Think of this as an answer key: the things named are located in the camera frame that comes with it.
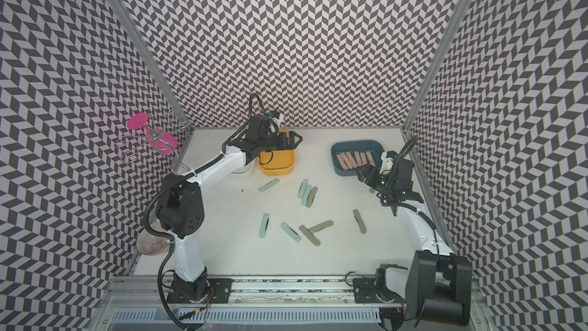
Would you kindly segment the pink fruit knife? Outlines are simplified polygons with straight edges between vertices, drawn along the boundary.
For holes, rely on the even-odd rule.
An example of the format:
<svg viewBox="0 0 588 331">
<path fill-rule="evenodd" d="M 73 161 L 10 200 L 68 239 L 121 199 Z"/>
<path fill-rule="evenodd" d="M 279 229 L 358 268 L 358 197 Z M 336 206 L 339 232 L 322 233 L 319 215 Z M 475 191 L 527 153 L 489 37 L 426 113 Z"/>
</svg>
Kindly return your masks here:
<svg viewBox="0 0 588 331">
<path fill-rule="evenodd" d="M 348 167 L 349 169 L 354 169 L 354 168 L 355 168 L 355 167 L 353 167 L 353 165 L 352 165 L 352 162 L 351 162 L 351 161 L 350 161 L 350 159 L 349 159 L 349 158 L 346 156 L 346 154 L 345 154 L 345 153 L 343 153 L 343 154 L 341 155 L 341 157 L 342 157 L 342 159 L 345 161 L 345 164 L 347 165 L 347 167 Z"/>
<path fill-rule="evenodd" d="M 357 166 L 364 165 L 364 161 L 361 158 L 361 154 L 359 152 L 355 151 L 354 155 L 355 155 L 355 162 L 357 163 Z"/>
<path fill-rule="evenodd" d="M 346 156 L 350 162 L 350 164 L 352 165 L 353 169 L 356 169 L 358 167 L 357 162 L 355 161 L 354 157 L 352 156 L 352 154 L 350 152 L 346 153 Z"/>
<path fill-rule="evenodd" d="M 367 156 L 365 153 L 361 152 L 360 153 L 360 157 L 361 157 L 361 165 L 367 165 L 368 160 L 367 160 Z"/>
<path fill-rule="evenodd" d="M 349 168 L 348 168 L 348 166 L 346 165 L 346 163 L 345 163 L 344 159 L 342 158 L 341 154 L 337 154 L 336 156 L 337 156 L 337 159 L 338 159 L 338 161 L 339 161 L 339 164 L 340 164 L 341 168 L 342 168 L 344 171 L 347 171 Z"/>
<path fill-rule="evenodd" d="M 370 152 L 370 151 L 367 151 L 367 152 L 365 153 L 365 155 L 366 155 L 366 157 L 367 157 L 367 160 L 368 160 L 369 164 L 370 164 L 371 166 L 373 166 L 373 167 L 376 167 L 375 160 L 374 160 L 374 158 L 373 158 L 373 156 L 372 156 L 371 152 Z"/>
</svg>

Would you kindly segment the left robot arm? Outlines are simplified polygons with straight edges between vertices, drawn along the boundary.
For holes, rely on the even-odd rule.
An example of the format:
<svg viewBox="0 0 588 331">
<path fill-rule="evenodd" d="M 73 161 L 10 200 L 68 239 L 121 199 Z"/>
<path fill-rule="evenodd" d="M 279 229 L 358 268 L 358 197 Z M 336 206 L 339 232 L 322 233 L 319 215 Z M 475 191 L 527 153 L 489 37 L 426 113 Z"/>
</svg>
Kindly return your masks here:
<svg viewBox="0 0 588 331">
<path fill-rule="evenodd" d="M 231 173 L 260 160 L 263 153 L 295 150 L 303 140 L 298 133 L 280 129 L 282 113 L 266 109 L 254 113 L 254 105 L 262 103 L 260 95 L 252 93 L 247 121 L 222 143 L 220 153 L 196 169 L 166 176 L 145 209 L 143 228 L 167 240 L 168 256 L 176 262 L 170 290 L 181 302 L 200 303 L 212 297 L 198 240 L 205 220 L 205 193 Z"/>
</svg>

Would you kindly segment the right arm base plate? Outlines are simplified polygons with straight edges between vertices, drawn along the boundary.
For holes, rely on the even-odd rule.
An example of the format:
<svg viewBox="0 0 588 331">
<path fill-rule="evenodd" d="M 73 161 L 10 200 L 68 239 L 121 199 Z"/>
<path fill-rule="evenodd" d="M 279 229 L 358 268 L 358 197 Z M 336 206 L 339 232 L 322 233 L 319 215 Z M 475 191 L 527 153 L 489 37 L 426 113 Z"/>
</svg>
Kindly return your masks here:
<svg viewBox="0 0 588 331">
<path fill-rule="evenodd" d="M 356 277 L 352 280 L 355 303 L 402 303 L 403 297 L 390 291 L 373 277 Z"/>
</svg>

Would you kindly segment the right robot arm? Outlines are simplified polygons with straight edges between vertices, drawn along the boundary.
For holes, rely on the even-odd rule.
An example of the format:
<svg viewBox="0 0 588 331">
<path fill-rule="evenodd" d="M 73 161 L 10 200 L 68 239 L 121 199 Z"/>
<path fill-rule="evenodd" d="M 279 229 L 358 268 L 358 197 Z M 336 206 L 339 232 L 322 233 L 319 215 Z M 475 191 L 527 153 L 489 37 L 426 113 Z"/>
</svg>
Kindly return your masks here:
<svg viewBox="0 0 588 331">
<path fill-rule="evenodd" d="M 386 152 L 380 168 L 363 165 L 356 170 L 359 181 L 373 189 L 380 205 L 404 225 L 415 252 L 409 265 L 381 264 L 372 290 L 358 279 L 353 287 L 382 303 L 379 317 L 384 330 L 422 321 L 468 326 L 473 266 L 441 238 L 424 198 L 413 189 L 414 164 L 408 155 L 416 145 L 417 138 L 412 137 L 400 151 Z"/>
</svg>

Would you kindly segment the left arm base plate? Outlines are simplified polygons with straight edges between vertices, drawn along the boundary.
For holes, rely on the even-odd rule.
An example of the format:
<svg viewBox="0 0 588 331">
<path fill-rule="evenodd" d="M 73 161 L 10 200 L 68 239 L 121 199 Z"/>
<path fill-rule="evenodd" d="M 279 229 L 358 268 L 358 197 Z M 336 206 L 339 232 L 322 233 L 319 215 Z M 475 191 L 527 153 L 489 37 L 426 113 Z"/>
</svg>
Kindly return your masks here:
<svg viewBox="0 0 588 331">
<path fill-rule="evenodd" d="M 172 304 L 206 303 L 211 297 L 212 304 L 228 303 L 232 285 L 230 278 L 200 279 L 191 283 L 177 279 L 171 283 L 166 300 Z"/>
</svg>

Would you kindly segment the yellow storage box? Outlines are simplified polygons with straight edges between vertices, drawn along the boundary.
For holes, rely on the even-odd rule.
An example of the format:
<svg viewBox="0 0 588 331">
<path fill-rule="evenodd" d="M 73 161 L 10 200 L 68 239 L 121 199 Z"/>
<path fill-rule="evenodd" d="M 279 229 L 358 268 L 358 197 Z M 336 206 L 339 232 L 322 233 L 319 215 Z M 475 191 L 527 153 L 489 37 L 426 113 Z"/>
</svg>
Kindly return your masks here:
<svg viewBox="0 0 588 331">
<path fill-rule="evenodd" d="M 259 159 L 261 172 L 266 176 L 289 175 L 296 164 L 296 155 L 293 150 L 272 151 L 261 153 Z"/>
</svg>

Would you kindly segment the dark teal storage box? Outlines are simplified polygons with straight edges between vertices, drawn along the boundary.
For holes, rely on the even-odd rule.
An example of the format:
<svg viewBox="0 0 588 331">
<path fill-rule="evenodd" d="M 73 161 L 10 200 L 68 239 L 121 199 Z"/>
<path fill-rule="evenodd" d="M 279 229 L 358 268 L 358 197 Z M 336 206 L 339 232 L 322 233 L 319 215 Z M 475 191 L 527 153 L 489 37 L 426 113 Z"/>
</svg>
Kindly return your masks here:
<svg viewBox="0 0 588 331">
<path fill-rule="evenodd" d="M 335 143 L 331 148 L 332 162 L 338 176 L 354 176 L 363 165 L 381 168 L 383 146 L 371 139 Z"/>
</svg>

